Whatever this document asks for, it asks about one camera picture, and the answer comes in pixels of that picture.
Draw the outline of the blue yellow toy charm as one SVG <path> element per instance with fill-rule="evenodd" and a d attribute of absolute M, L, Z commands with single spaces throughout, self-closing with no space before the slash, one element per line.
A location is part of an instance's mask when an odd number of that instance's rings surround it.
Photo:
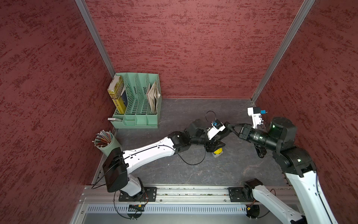
<path fill-rule="evenodd" d="M 215 150 L 212 155 L 213 157 L 217 158 L 218 156 L 220 156 L 223 153 L 223 148 L 219 148 L 217 150 Z"/>

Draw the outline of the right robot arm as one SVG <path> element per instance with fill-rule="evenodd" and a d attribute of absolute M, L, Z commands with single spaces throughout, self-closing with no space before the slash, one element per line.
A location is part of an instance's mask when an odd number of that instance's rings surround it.
<path fill-rule="evenodd" d="M 246 197 L 260 202 L 284 224 L 337 223 L 321 188 L 314 161 L 306 150 L 295 146 L 297 127 L 284 117 L 274 117 L 267 132 L 250 124 L 240 126 L 241 130 L 237 132 L 234 124 L 225 123 L 230 132 L 253 143 L 259 151 L 272 151 L 273 158 L 293 186 L 304 213 L 290 208 L 257 179 L 245 183 Z"/>

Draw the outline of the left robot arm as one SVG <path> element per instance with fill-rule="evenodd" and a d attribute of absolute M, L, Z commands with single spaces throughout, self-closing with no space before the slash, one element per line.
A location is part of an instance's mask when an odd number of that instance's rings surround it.
<path fill-rule="evenodd" d="M 143 198 L 145 189 L 142 181 L 134 177 L 136 169 L 161 158 L 179 155 L 192 145 L 202 145 L 207 153 L 214 153 L 223 148 L 222 139 L 230 131 L 219 120 L 207 128 L 203 120 L 197 119 L 184 131 L 175 131 L 160 141 L 150 145 L 123 151 L 120 146 L 107 154 L 103 164 L 103 177 L 109 193 L 121 191 L 133 200 Z"/>

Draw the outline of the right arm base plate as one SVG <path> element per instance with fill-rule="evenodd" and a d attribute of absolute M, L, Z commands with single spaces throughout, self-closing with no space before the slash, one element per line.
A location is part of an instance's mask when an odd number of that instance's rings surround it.
<path fill-rule="evenodd" d="M 231 202 L 252 203 L 255 201 L 253 191 L 255 188 L 261 187 L 261 185 L 255 187 L 230 187 L 228 189 Z"/>

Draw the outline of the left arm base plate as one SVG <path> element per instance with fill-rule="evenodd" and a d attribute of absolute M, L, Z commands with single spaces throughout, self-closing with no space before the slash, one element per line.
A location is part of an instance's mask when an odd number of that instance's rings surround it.
<path fill-rule="evenodd" d="M 126 192 L 120 192 L 119 202 L 155 202 L 157 196 L 157 187 L 144 187 L 138 194 L 129 196 Z"/>

